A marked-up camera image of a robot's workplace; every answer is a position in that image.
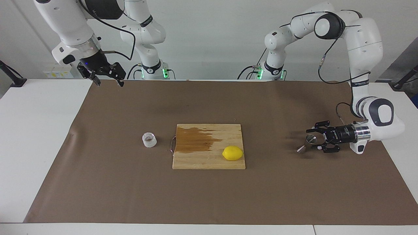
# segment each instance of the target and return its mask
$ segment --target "blue object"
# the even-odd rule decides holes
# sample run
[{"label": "blue object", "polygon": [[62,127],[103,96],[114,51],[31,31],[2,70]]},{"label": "blue object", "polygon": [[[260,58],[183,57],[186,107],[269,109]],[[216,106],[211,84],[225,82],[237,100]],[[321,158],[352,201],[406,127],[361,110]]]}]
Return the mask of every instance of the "blue object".
[{"label": "blue object", "polygon": [[418,94],[412,96],[411,100],[412,100],[412,103],[414,103],[415,107],[417,107],[418,109]]}]

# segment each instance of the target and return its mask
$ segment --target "lemon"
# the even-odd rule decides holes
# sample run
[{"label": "lemon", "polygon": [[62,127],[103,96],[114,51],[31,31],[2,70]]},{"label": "lemon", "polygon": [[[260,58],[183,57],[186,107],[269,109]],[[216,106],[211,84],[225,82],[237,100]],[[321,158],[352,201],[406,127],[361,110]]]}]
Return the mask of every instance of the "lemon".
[{"label": "lemon", "polygon": [[237,146],[228,146],[222,152],[222,156],[230,161],[240,159],[244,155],[244,152]]}]

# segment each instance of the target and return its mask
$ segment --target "white wall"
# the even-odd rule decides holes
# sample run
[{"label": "white wall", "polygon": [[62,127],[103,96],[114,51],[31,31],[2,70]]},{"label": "white wall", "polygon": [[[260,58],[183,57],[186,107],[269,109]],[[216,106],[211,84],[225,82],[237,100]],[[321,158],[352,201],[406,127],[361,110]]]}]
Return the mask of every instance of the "white wall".
[{"label": "white wall", "polygon": [[[154,19],[167,31],[166,41],[156,47],[160,57],[175,70],[177,79],[235,79],[242,68],[257,62],[264,49],[265,34],[319,2],[148,0]],[[384,57],[374,69],[372,79],[378,78],[418,36],[418,31],[414,30],[418,24],[416,0],[330,2],[336,9],[358,10],[365,17],[376,20],[383,38]],[[17,7],[14,12],[4,7],[13,8],[14,5]],[[9,60],[26,59],[32,66],[19,66],[20,71],[42,77],[39,74],[42,63],[54,62],[48,50],[58,44],[58,36],[43,21],[31,0],[1,0],[0,9],[2,34],[6,33],[12,44],[22,51],[22,54],[9,54]],[[21,12],[21,15],[15,16],[16,12]],[[122,17],[108,22],[122,26],[130,20]],[[130,47],[120,40],[118,31],[95,20],[88,23],[96,35],[103,38],[104,50],[130,53]],[[331,43],[311,34],[288,46],[287,79],[318,80],[318,63]],[[10,46],[0,41],[2,49]],[[118,55],[109,55],[108,59],[120,62],[126,70],[140,62],[139,56],[135,56],[134,61]],[[349,76],[344,41],[339,41],[330,51],[322,71],[325,79],[342,80]]]}]

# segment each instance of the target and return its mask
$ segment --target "brown mat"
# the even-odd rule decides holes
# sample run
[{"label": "brown mat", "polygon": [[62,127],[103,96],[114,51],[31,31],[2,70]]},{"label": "brown mat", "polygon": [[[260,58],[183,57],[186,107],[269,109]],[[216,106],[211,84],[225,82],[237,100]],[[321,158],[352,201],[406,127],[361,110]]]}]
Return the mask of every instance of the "brown mat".
[{"label": "brown mat", "polygon": [[[417,225],[381,142],[295,152],[347,84],[127,81],[92,86],[25,222]],[[347,107],[342,116],[352,121]],[[172,170],[178,123],[240,123],[246,170]],[[141,136],[153,132],[154,148]]]}]

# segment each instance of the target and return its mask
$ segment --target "clear plastic cup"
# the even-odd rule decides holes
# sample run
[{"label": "clear plastic cup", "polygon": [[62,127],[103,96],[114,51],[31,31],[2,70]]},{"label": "clear plastic cup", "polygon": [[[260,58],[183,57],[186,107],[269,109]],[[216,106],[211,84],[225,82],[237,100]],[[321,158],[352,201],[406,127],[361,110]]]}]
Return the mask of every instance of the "clear plastic cup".
[{"label": "clear plastic cup", "polygon": [[151,132],[143,134],[142,141],[144,142],[144,145],[147,148],[152,148],[157,144],[157,139],[155,138],[155,135]]}]

